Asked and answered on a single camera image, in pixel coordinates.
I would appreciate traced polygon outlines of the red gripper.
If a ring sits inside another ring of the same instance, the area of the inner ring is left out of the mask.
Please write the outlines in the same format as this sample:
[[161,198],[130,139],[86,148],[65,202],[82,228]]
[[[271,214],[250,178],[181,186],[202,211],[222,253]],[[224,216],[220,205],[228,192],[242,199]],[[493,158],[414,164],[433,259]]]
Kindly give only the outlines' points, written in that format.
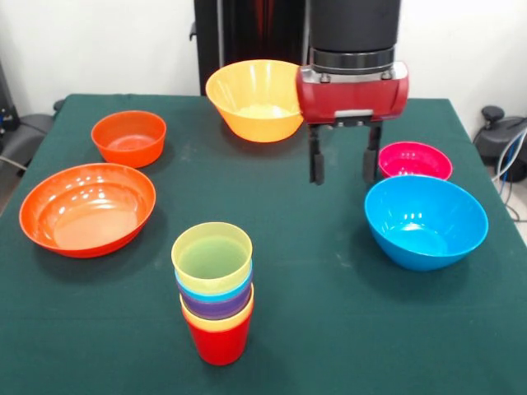
[[[380,122],[399,117],[408,101],[409,74],[403,62],[386,71],[364,75],[320,73],[310,66],[296,72],[296,93],[308,124]],[[372,123],[363,155],[362,178],[376,178],[382,123]],[[319,144],[320,125],[309,126],[310,182],[324,183],[324,156]]]

